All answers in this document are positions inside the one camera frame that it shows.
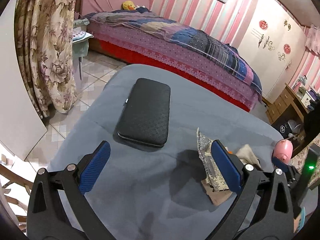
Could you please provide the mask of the wooden desk with drawers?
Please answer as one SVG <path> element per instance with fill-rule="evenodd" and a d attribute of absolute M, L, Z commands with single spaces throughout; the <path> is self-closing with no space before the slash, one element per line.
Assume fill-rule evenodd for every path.
<path fill-rule="evenodd" d="M 303 131 L 304 117 L 308 113 L 309 110 L 288 85 L 285 85 L 275 102 L 268 106 L 266 111 L 271 126 L 284 139 L 299 135 Z"/>

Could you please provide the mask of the black wallet case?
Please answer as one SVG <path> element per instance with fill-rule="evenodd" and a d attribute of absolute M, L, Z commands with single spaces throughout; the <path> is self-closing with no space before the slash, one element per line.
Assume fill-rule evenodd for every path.
<path fill-rule="evenodd" d="M 117 135 L 138 144 L 163 147 L 168 139 L 171 88 L 139 78 L 117 124 Z"/>

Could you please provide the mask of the beige cloth cap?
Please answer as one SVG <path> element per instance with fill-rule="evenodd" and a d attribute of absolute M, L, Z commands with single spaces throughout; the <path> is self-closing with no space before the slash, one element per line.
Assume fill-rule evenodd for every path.
<path fill-rule="evenodd" d="M 249 144 L 245 144 L 244 146 L 242 146 L 242 148 L 240 148 L 235 155 L 244 165 L 251 164 L 254 167 L 261 169 L 260 161 L 253 153 Z"/>

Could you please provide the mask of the pink pig toy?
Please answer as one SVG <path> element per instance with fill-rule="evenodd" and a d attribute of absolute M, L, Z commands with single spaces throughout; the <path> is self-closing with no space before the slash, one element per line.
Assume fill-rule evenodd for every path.
<path fill-rule="evenodd" d="M 293 152 L 293 144 L 287 139 L 280 140 L 276 143 L 272 156 L 279 159 L 285 164 L 289 164 Z"/>

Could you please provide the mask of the patchwork plaid quilt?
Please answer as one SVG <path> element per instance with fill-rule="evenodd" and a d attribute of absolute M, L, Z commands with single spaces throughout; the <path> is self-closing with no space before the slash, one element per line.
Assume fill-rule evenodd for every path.
<path fill-rule="evenodd" d="M 191 50 L 212 61 L 262 95 L 262 86 L 258 75 L 239 55 L 238 50 L 211 37 L 202 30 L 158 16 L 145 7 L 139 7 L 136 10 L 91 12 L 84 17 L 92 22 L 111 27 L 124 26 L 140 30 Z"/>

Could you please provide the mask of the small green bedside stool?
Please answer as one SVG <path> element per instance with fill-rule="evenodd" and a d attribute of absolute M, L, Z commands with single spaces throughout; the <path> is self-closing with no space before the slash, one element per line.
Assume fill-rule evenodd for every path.
<path fill-rule="evenodd" d="M 73 51 L 73 72 L 76 81 L 82 80 L 82 59 L 86 57 L 89 49 L 89 39 L 93 35 L 87 32 L 89 20 L 82 18 L 74 21 L 72 51 Z"/>

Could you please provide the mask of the white wardrobe with decals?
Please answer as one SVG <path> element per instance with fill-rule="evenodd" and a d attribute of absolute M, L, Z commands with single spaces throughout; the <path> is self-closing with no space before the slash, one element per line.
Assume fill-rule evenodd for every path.
<path fill-rule="evenodd" d="M 273 103 L 289 84 L 305 51 L 306 35 L 276 0 L 252 0 L 233 45 L 256 72 Z"/>

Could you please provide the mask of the bed with purple sheet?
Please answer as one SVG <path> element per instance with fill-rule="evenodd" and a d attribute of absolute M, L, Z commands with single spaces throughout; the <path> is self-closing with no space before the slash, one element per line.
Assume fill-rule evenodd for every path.
<path fill-rule="evenodd" d="M 82 0 L 81 14 L 115 11 L 127 0 Z M 217 21 L 222 5 L 214 5 L 213 0 L 132 0 L 135 4 L 145 2 L 152 8 L 164 9 L 164 16 L 173 14 L 181 23 L 192 20 L 203 23 L 209 20 L 202 30 L 211 30 Z M 223 70 L 217 63 L 189 49 L 147 34 L 140 29 L 120 25 L 110 27 L 90 22 L 87 30 L 93 35 L 89 49 L 126 63 L 141 63 L 176 73 L 217 94 L 228 102 L 249 112 L 262 96 L 248 83 L 253 78 L 253 70 L 248 71 L 243 81 Z"/>

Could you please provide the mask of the floral curtain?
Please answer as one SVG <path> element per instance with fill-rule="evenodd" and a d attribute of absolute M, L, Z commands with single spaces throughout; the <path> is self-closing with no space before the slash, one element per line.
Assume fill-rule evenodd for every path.
<path fill-rule="evenodd" d="M 14 18 L 18 66 L 41 119 L 49 106 L 67 113 L 76 101 L 72 36 L 75 0 L 17 0 Z"/>

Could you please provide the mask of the yellow duck plush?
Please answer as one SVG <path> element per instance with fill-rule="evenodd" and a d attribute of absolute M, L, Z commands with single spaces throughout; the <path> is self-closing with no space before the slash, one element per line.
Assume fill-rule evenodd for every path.
<path fill-rule="evenodd" d="M 136 6 L 132 1 L 125 1 L 122 3 L 121 8 L 123 10 L 136 10 Z"/>

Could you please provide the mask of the printed snack wrapper bag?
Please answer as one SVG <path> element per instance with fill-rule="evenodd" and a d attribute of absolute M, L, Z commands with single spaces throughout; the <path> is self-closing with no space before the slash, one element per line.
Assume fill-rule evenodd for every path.
<path fill-rule="evenodd" d="M 222 173 L 212 157 L 211 146 L 213 140 L 201 133 L 199 128 L 196 130 L 196 138 L 199 158 L 202 161 L 206 172 L 206 183 L 209 184 L 214 192 L 229 190 Z"/>

